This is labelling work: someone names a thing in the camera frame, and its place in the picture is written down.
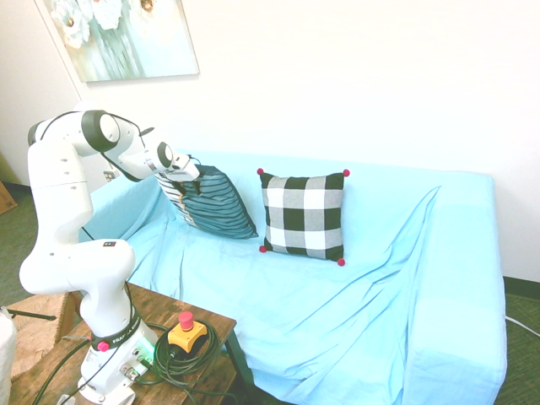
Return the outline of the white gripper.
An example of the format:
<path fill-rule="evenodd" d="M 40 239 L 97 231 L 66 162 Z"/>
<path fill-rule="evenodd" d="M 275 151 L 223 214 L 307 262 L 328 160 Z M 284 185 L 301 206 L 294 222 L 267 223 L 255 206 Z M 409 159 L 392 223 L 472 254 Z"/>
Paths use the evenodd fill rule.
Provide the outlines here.
<path fill-rule="evenodd" d="M 188 162 L 185 167 L 180 167 L 179 165 L 173 164 L 166 172 L 165 177 L 170 181 L 179 182 L 179 191 L 182 196 L 186 194 L 186 188 L 184 187 L 183 181 L 193 181 L 193 186 L 197 195 L 200 195 L 201 192 L 201 182 L 198 180 L 200 172 L 198 168 L 191 162 Z"/>

